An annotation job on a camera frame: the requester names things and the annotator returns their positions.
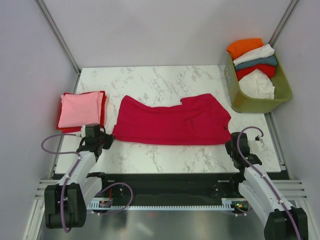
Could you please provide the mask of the crimson red t shirt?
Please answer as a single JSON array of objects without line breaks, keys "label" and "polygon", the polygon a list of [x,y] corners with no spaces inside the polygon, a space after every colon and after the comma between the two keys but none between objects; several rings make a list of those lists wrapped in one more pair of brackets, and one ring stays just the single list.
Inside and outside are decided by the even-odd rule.
[{"label": "crimson red t shirt", "polygon": [[147,106],[126,95],[113,135],[119,141],[170,146],[223,145],[231,140],[231,116],[210,93],[175,106]]}]

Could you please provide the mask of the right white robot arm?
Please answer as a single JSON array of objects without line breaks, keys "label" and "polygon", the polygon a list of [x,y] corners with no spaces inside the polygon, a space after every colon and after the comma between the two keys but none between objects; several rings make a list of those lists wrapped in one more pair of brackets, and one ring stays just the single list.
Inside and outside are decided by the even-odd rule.
[{"label": "right white robot arm", "polygon": [[266,240],[307,240],[308,216],[300,207],[294,207],[276,188],[259,157],[250,152],[247,135],[231,134],[225,143],[227,154],[239,173],[231,179],[229,191],[235,197],[244,197],[258,218]]}]

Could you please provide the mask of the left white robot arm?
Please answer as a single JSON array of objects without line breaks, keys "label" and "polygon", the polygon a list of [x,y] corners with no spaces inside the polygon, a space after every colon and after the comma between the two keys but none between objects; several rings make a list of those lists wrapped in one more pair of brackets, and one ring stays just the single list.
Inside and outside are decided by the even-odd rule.
[{"label": "left white robot arm", "polygon": [[89,176],[103,150],[111,148],[115,137],[107,134],[101,124],[83,125],[80,143],[72,165],[54,185],[44,190],[45,225],[48,229],[63,229],[69,233],[72,228],[84,226],[87,206],[98,195],[106,196],[110,191],[108,182],[99,176]]}]

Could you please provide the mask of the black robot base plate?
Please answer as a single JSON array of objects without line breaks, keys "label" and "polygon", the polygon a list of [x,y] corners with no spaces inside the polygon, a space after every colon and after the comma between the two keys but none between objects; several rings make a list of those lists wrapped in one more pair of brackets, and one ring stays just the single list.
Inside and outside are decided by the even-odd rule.
[{"label": "black robot base plate", "polygon": [[232,178],[238,173],[89,173],[99,176],[102,188],[112,186],[99,197],[111,197],[116,204],[218,204],[220,199],[240,199]]}]

